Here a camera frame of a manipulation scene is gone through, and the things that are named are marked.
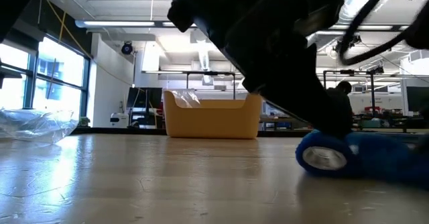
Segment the floor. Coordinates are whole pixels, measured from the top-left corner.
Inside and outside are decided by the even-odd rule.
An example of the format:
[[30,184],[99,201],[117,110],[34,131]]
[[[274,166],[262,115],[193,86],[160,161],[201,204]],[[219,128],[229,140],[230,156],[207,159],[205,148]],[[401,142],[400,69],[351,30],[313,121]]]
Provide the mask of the floor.
[[305,175],[296,138],[0,144],[0,223],[429,223],[429,193]]

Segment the window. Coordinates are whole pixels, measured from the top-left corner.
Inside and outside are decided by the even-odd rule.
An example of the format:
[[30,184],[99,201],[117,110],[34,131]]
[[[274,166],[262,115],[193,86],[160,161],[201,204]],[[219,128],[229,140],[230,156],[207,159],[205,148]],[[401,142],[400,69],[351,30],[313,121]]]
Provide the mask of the window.
[[0,60],[4,64],[22,69],[28,68],[29,54],[5,44],[0,44]]
[[33,108],[72,110],[75,116],[79,116],[81,94],[81,90],[37,79]]
[[0,109],[21,109],[24,104],[25,80],[22,78],[5,78],[0,89]]
[[83,56],[61,46],[49,38],[39,43],[38,73],[82,86],[84,63]]

